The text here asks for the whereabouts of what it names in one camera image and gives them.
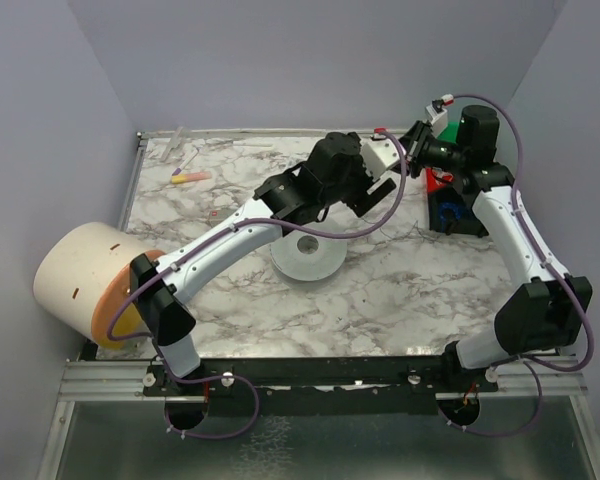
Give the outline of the beige cylinder with orange disc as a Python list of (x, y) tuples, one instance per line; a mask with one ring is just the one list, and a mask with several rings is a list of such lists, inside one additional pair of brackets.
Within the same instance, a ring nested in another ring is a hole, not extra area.
[(36, 301), (49, 313), (106, 349), (121, 349), (107, 329), (130, 293), (130, 263), (163, 252), (101, 222), (65, 235), (40, 264), (33, 284)]

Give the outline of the pink yellow highlighter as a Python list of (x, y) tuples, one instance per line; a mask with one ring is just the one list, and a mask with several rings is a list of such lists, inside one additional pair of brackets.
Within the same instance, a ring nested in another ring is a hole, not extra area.
[(185, 184), (209, 180), (211, 177), (210, 172), (180, 173), (172, 175), (170, 181), (172, 184)]

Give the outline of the grey cardboard box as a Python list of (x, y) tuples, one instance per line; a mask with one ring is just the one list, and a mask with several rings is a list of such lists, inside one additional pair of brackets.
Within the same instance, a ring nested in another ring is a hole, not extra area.
[(232, 215), (233, 211), (231, 209), (218, 209), (212, 210), (207, 218), (207, 222), (209, 225), (217, 225), (222, 223), (224, 220), (229, 218)]

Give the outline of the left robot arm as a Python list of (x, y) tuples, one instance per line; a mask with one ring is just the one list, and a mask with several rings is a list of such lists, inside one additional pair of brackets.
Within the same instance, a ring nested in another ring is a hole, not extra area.
[(196, 321), (186, 304), (204, 286), (293, 231), (316, 235), (313, 224), (336, 203), (364, 216), (392, 191), (403, 191), (404, 180), (383, 177), (393, 168), (408, 172), (405, 149), (390, 133), (381, 131), (364, 141), (355, 132), (331, 132), (306, 160), (267, 178), (252, 198), (206, 234), (155, 260), (145, 254), (132, 260), (130, 301), (171, 373), (185, 378), (201, 365)]

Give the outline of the clear plastic T piece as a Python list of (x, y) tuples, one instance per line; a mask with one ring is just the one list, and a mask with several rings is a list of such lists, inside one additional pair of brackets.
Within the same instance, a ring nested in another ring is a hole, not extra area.
[(163, 162), (166, 162), (169, 159), (171, 153), (181, 145), (184, 138), (183, 134), (185, 132), (186, 129), (183, 126), (178, 127), (173, 132), (162, 153), (161, 160)]

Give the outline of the green storage bin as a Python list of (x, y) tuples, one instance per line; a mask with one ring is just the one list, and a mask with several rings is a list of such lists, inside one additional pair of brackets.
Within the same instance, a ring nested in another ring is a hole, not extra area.
[(457, 122), (450, 122), (448, 126), (440, 133), (437, 139), (440, 141), (455, 144), (458, 130), (459, 124)]

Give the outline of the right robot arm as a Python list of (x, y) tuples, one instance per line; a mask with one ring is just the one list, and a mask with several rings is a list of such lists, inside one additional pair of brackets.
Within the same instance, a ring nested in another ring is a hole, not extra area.
[(441, 139), (452, 102), (451, 96), (432, 101), (426, 120), (401, 137), (410, 157), (409, 173), (442, 173), (443, 184), (456, 192), (491, 237), (515, 292), (492, 327), (450, 349), (461, 368), (475, 370), (571, 346), (585, 329), (582, 317), (592, 286), (555, 258), (526, 212), (513, 174), (496, 162), (500, 122), (493, 108), (465, 107), (455, 140)]

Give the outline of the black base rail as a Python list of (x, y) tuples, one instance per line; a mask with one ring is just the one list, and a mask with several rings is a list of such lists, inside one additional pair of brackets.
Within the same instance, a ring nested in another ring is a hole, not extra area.
[(148, 398), (205, 407), (217, 416), (434, 415), (439, 399), (492, 393), (485, 372), (443, 355), (205, 359), (182, 380), (157, 362), (146, 370)]

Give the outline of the white purple pen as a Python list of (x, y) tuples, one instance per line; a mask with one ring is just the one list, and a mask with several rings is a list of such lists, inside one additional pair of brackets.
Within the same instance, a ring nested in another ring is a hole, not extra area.
[(183, 171), (187, 168), (187, 166), (191, 163), (191, 161), (198, 155), (198, 153), (199, 151), (196, 150), (184, 157), (180, 165), (173, 171), (172, 176), (181, 175)]

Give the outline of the black storage bin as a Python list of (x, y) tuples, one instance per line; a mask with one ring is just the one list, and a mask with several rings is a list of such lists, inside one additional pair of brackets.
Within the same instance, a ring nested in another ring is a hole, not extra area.
[(452, 188), (427, 194), (428, 228), (445, 235), (462, 234), (478, 238), (488, 231)]

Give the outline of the red storage bin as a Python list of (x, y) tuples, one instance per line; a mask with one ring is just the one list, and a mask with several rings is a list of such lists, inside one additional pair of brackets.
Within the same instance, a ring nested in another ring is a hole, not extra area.
[(441, 189), (453, 185), (453, 175), (434, 168), (426, 168), (426, 191), (428, 194), (435, 193)]

